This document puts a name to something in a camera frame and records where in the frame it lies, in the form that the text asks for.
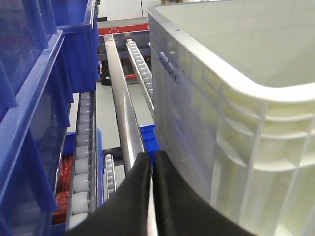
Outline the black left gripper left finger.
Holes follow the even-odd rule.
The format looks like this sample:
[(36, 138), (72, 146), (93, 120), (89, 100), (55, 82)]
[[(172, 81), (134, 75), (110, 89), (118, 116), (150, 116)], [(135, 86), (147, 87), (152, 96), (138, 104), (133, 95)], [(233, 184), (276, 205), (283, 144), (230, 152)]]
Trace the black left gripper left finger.
[(146, 236), (150, 177), (150, 156), (140, 152), (117, 191), (86, 220), (64, 235)]

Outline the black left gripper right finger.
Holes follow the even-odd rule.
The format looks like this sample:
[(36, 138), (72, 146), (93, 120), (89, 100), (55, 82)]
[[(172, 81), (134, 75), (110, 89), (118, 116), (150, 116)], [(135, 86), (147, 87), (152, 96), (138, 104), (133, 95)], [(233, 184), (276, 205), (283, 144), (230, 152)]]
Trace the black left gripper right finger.
[(153, 195), (160, 236), (250, 236), (211, 207), (182, 178), (164, 150), (155, 152)]

